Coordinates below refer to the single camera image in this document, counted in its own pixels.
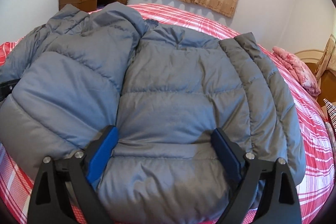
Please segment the grey puffer jacket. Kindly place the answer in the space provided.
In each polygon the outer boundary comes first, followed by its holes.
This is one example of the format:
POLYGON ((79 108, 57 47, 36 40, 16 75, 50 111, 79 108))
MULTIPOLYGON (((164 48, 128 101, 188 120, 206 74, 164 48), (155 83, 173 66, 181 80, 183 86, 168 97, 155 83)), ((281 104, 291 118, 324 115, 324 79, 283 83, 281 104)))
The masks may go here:
POLYGON ((1 143, 30 177, 116 126, 119 141, 96 192, 112 219, 200 223, 228 204, 210 135, 222 129, 259 159, 282 157, 295 184, 306 161, 288 85, 251 33, 218 39, 151 23, 112 3, 65 6, 1 66, 1 143))

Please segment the striped pillow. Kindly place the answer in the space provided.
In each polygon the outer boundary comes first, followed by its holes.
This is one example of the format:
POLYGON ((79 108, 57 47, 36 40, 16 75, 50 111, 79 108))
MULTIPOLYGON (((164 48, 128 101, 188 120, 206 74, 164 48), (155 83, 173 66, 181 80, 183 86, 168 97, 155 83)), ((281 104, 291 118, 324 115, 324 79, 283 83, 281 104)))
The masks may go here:
POLYGON ((330 123, 330 125, 333 129, 333 133, 335 134, 335 131, 336 131, 336 108, 335 108, 335 104, 331 103, 327 99, 324 99, 323 101, 325 103, 328 121, 329 121, 329 123, 330 123))

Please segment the pink floral pillow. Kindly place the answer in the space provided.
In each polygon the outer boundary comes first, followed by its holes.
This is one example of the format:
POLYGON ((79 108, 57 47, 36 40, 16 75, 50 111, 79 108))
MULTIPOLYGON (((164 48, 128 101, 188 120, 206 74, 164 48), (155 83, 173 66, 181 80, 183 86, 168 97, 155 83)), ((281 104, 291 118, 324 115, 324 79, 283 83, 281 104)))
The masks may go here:
POLYGON ((276 59, 286 67, 312 97, 318 97, 321 94, 321 89, 314 74, 301 59, 280 47, 273 47, 272 50, 276 59))

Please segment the beige side curtain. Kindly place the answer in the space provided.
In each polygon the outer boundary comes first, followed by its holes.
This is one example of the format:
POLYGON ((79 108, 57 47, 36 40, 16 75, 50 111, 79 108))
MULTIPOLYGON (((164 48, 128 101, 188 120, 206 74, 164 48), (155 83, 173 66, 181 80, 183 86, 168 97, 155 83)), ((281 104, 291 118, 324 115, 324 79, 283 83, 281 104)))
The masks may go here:
POLYGON ((336 15, 334 13, 333 17, 333 28, 331 35, 325 46, 322 57, 317 63, 317 69, 315 70, 315 78, 317 82, 320 82, 320 79, 325 71, 331 72, 336 76, 336 66, 335 66, 335 37, 336 37, 336 15))

